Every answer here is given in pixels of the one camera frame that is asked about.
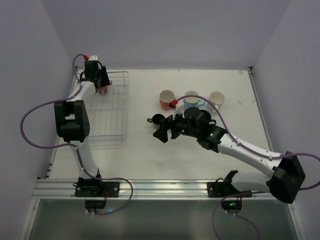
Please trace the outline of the light blue mug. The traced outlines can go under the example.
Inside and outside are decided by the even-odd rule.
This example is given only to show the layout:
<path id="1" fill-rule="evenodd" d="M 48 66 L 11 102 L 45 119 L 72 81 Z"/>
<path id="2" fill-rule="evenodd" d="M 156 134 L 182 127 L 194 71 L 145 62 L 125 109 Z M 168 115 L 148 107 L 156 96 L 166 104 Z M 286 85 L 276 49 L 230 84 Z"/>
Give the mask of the light blue mug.
<path id="1" fill-rule="evenodd" d="M 198 98 L 198 97 L 194 97 L 194 96 L 199 95 L 196 91 L 193 91 L 193 90 L 187 91 L 185 93 L 185 95 L 189 96 L 189 97 L 185 97 L 183 99 L 184 110 L 192 108 L 192 107 L 201 108 L 206 104 L 206 102 L 203 99 Z"/>

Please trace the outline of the orange mug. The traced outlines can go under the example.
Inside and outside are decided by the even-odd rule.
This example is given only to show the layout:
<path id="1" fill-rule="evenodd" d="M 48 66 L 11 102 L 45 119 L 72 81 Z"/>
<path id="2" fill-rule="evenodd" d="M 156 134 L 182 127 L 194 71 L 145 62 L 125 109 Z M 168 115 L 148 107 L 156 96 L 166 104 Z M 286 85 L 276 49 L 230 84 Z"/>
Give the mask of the orange mug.
<path id="1" fill-rule="evenodd" d="M 169 106 L 169 102 L 176 99 L 174 92 L 171 90 L 163 90 L 159 94 L 159 104 L 162 110 L 169 111 L 171 107 Z"/>

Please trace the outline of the dark green mug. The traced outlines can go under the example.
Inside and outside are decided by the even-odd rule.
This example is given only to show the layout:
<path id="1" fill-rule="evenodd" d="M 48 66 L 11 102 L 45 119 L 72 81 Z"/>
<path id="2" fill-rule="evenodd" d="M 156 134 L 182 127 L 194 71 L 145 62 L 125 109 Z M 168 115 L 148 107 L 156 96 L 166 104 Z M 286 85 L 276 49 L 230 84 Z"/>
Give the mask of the dark green mug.
<path id="1" fill-rule="evenodd" d="M 203 109 L 201 109 L 200 111 L 205 115 L 205 118 L 207 119 L 207 121 L 209 123 L 212 123 L 213 125 L 217 124 L 217 121 L 215 119 L 212 119 L 212 116 L 208 111 L 203 110 Z"/>

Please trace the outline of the brown mug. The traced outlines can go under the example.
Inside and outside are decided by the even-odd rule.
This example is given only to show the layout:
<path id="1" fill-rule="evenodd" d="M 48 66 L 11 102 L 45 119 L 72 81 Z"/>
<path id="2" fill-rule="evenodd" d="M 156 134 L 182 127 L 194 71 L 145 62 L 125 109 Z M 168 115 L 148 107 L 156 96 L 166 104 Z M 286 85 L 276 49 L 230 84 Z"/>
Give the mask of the brown mug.
<path id="1" fill-rule="evenodd" d="M 165 116 L 162 115 L 162 114 L 160 114 L 160 113 L 157 113 L 157 114 L 153 115 L 152 117 L 147 118 L 146 121 L 147 121 L 148 123 L 153 124 L 154 126 L 160 126 L 161 121 L 162 121 L 163 119 L 165 119 Z"/>

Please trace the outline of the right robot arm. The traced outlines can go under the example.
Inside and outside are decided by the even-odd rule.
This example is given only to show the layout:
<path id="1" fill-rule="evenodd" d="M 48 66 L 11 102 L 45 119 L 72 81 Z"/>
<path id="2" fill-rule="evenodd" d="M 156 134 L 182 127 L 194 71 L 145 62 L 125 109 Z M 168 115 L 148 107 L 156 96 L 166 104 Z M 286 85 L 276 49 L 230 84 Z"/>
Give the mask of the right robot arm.
<path id="1" fill-rule="evenodd" d="M 253 145 L 242 146 L 239 139 L 217 126 L 206 110 L 190 107 L 183 113 L 168 117 L 156 114 L 152 119 L 157 126 L 153 136 L 163 143 L 181 135 L 192 137 L 206 150 L 231 156 L 259 170 L 252 175 L 230 171 L 223 180 L 228 194 L 267 192 L 291 204 L 306 178 L 297 156 L 291 152 L 281 155 Z"/>

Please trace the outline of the white mug gold rim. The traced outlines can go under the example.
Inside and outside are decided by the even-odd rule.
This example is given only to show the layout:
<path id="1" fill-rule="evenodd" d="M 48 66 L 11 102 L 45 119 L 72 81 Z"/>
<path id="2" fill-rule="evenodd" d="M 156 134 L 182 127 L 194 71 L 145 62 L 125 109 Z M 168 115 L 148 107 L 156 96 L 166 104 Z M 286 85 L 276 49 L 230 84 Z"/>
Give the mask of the white mug gold rim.
<path id="1" fill-rule="evenodd" d="M 225 95 L 220 91 L 214 91 L 209 95 L 209 100 L 220 110 L 221 106 L 225 103 Z"/>

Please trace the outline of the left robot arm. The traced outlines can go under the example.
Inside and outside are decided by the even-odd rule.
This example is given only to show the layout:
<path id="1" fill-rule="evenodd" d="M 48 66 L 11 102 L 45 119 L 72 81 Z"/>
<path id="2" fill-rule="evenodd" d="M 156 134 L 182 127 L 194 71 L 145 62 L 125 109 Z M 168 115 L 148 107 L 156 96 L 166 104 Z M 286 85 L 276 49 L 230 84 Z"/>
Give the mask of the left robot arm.
<path id="1" fill-rule="evenodd" d="M 56 132 L 70 146 L 79 170 L 76 197 L 107 197 L 107 190 L 89 147 L 90 121 L 85 101 L 96 93 L 104 94 L 113 82 L 97 59 L 82 56 L 84 70 L 75 75 L 78 87 L 66 100 L 54 104 Z"/>

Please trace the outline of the pink mug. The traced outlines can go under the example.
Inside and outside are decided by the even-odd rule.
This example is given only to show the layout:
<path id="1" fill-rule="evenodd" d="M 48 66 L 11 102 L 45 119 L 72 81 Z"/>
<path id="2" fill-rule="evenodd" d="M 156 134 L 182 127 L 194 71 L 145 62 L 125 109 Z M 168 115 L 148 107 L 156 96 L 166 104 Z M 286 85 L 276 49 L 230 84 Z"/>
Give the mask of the pink mug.
<path id="1" fill-rule="evenodd" d="M 100 95 L 106 94 L 112 84 L 113 84 L 113 82 L 110 80 L 110 81 L 109 81 L 109 85 L 105 85 L 105 86 L 100 87 L 97 92 L 98 92 Z"/>

